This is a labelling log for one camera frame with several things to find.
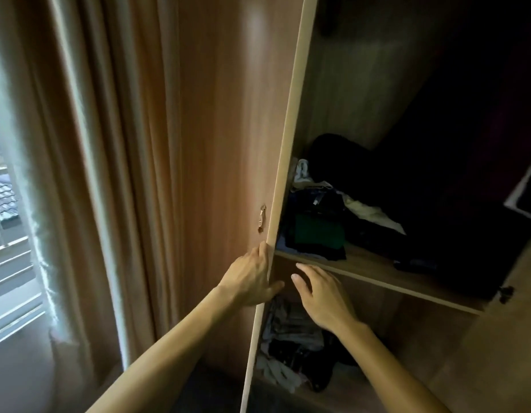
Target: person's left arm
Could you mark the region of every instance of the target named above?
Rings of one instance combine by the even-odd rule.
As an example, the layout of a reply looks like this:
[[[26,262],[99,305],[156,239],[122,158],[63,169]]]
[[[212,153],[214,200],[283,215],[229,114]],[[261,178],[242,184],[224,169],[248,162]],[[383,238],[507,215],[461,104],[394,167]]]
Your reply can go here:
[[[233,262],[220,284],[141,355],[87,413],[140,413],[171,408],[214,327],[241,307],[266,302],[283,288],[282,281],[270,286],[267,272],[267,245],[262,242]]]

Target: green cloth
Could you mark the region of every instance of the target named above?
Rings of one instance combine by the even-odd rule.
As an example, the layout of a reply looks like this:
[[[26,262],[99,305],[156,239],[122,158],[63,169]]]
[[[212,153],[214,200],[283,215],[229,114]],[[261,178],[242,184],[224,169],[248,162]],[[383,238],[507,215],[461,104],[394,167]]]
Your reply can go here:
[[[294,242],[318,244],[333,250],[344,246],[344,227],[339,222],[307,214],[296,214]]]

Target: tiled roof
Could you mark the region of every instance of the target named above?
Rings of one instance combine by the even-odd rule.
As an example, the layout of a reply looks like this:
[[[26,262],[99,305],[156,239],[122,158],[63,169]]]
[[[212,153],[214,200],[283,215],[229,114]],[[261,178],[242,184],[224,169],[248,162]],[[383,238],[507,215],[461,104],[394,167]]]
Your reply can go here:
[[[11,183],[0,181],[0,221],[9,220],[19,215],[17,198]]]

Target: wardrobe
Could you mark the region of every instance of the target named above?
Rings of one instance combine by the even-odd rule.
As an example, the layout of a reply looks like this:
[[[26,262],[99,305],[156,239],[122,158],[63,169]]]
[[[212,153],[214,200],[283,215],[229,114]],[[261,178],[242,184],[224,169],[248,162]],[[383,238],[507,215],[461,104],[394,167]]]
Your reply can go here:
[[[185,314],[266,240],[285,298],[297,299],[296,262],[336,275],[358,317],[454,412],[531,412],[531,238],[492,298],[349,244],[339,261],[275,249],[296,162],[313,140],[337,133],[374,150],[472,4],[177,0]],[[244,380],[241,412],[254,385],[272,386],[254,367],[265,313],[241,310],[205,354]],[[366,379],[344,369],[318,393],[273,391],[317,411],[383,411]]]

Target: ornate handle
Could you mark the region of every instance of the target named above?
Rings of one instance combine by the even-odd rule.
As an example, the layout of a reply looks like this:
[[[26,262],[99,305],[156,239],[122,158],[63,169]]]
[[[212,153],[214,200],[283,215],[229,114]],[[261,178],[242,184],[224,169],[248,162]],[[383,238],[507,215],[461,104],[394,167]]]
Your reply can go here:
[[[258,222],[258,233],[262,233],[264,231],[265,209],[267,209],[265,204],[260,207],[260,221]]]

